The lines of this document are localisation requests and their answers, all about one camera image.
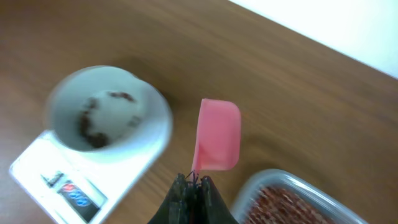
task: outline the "white scale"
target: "white scale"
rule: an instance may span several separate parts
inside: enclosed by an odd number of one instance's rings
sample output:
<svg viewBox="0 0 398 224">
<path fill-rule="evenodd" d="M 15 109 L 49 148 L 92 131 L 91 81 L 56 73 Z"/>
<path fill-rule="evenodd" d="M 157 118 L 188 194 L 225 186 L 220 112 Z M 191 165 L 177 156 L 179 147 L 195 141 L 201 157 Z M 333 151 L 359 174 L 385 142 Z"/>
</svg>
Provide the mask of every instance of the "white scale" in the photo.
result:
<svg viewBox="0 0 398 224">
<path fill-rule="evenodd" d="M 12 163 L 11 176 L 55 222 L 103 222 L 169 142 L 170 108 L 151 92 L 150 119 L 134 143 L 76 151 L 46 130 Z"/>
</svg>

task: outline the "plastic container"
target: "plastic container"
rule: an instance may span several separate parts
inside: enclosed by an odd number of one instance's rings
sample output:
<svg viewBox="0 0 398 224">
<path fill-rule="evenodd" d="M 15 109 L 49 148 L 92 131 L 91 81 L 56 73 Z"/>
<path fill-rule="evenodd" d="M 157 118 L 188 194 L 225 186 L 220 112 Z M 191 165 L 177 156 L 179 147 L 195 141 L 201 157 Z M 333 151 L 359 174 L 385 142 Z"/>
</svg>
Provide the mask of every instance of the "plastic container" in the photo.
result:
<svg viewBox="0 0 398 224">
<path fill-rule="evenodd" d="M 277 169 L 258 172 L 243 186 L 231 209 L 238 223 L 244 223 L 246 214 L 252 206 L 251 199 L 257 198 L 260 187 L 268 186 L 291 190 L 335 223 L 367 223 L 350 209 L 306 181 Z"/>
</svg>

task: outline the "label on scale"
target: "label on scale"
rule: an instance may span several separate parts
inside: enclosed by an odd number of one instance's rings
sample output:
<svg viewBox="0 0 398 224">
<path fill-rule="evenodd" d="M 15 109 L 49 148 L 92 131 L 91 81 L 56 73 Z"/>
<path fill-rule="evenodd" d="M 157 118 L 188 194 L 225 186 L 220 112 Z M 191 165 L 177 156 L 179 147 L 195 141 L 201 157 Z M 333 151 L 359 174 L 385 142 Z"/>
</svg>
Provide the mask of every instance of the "label on scale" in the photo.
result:
<svg viewBox="0 0 398 224">
<path fill-rule="evenodd" d="M 42 178 L 49 189 L 61 196 L 82 221 L 89 223 L 100 211 L 107 198 L 79 172 L 70 170 L 68 173 L 66 175 L 56 171 L 49 175 L 47 172 L 46 175 L 42 174 Z M 57 206 L 56 210 L 66 223 L 72 222 L 70 220 L 72 217 L 65 206 Z"/>
<path fill-rule="evenodd" d="M 87 222 L 100 210 L 97 206 L 79 187 L 77 187 L 71 180 L 64 183 L 60 190 L 60 194 L 69 205 Z"/>
</svg>

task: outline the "pink spatula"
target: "pink spatula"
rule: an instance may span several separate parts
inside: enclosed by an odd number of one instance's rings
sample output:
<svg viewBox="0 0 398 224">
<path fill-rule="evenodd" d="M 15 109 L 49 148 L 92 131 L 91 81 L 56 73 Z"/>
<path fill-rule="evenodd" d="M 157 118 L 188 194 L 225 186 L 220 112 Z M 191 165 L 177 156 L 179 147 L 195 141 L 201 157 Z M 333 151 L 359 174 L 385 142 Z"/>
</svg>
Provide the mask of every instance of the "pink spatula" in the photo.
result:
<svg viewBox="0 0 398 224">
<path fill-rule="evenodd" d="M 203 99 L 192 170 L 230 170 L 239 159 L 241 113 L 232 102 Z"/>
</svg>

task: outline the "ground meat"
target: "ground meat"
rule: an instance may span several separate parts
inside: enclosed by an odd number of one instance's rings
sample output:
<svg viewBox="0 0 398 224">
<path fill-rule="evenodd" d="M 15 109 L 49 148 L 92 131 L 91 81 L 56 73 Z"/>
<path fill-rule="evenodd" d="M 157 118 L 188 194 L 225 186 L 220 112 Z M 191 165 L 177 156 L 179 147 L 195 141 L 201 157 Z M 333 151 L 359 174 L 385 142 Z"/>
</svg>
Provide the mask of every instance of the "ground meat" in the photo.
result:
<svg viewBox="0 0 398 224">
<path fill-rule="evenodd" d="M 114 98 L 124 98 L 124 99 L 128 100 L 129 102 L 135 101 L 135 99 L 130 94 L 125 93 L 125 92 L 109 92 L 108 94 Z"/>
<path fill-rule="evenodd" d="M 258 223 L 305 223 L 332 224 L 318 210 L 297 194 L 282 188 L 266 187 L 259 190 L 253 205 L 246 215 L 245 224 Z"/>
<path fill-rule="evenodd" d="M 95 148 L 107 146 L 109 144 L 109 138 L 104 133 L 95 133 L 95 134 L 89 133 L 88 130 L 91 128 L 91 121 L 88 114 L 89 111 L 84 111 L 80 115 L 80 120 L 79 120 L 80 136 L 85 138 L 86 141 Z"/>
</svg>

